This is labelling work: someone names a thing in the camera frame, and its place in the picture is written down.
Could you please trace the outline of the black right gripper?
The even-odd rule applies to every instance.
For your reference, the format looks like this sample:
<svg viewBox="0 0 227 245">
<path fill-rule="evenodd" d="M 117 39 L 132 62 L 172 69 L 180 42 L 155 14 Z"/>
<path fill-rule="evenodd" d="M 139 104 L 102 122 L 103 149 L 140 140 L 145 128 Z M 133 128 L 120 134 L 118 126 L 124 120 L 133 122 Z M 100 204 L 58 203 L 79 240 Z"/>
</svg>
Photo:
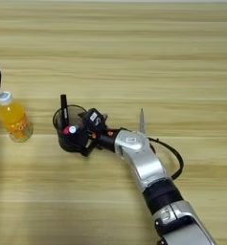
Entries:
<svg viewBox="0 0 227 245">
<path fill-rule="evenodd" d="M 78 113 L 78 116 L 82 120 L 84 120 L 86 115 L 87 115 L 87 111 Z M 98 146 L 98 148 L 104 148 L 104 149 L 114 152 L 115 151 L 115 140 L 118 134 L 119 134 L 118 129 L 105 128 L 99 132 L 95 132 L 92 134 L 92 138 L 95 141 L 92 141 L 89 144 L 89 146 L 74 145 L 73 149 L 75 152 L 80 153 L 84 157 L 88 157 L 96 146 Z"/>
</svg>

